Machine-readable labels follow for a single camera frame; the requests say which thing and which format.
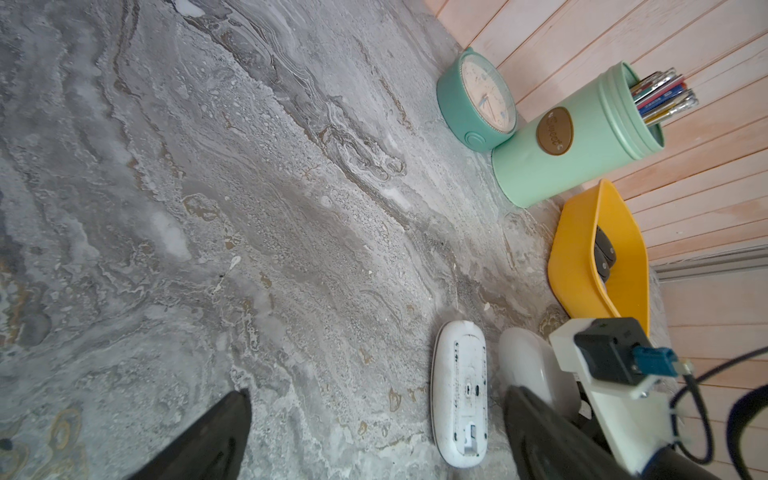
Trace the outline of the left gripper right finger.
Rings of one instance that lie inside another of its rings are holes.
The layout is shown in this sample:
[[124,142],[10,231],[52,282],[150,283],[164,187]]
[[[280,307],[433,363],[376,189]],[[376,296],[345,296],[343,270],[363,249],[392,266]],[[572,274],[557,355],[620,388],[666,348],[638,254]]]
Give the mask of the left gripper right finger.
[[521,479],[631,479],[633,476],[525,387],[504,401],[505,430]]

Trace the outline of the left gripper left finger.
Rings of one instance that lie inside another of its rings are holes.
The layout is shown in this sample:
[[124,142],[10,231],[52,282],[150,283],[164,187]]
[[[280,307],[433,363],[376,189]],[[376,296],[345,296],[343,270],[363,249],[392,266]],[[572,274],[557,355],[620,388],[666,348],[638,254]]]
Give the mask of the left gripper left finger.
[[203,414],[133,479],[236,479],[251,428],[249,392],[233,390]]

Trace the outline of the yellow storage box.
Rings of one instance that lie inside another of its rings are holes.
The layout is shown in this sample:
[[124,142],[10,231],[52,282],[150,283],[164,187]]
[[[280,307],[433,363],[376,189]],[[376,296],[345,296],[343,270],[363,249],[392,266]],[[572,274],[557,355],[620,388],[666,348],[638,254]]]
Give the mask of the yellow storage box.
[[[596,232],[617,253],[606,281],[595,263]],[[562,210],[548,261],[552,291],[572,318],[626,318],[650,332],[649,259],[642,233],[608,180],[569,199]]]

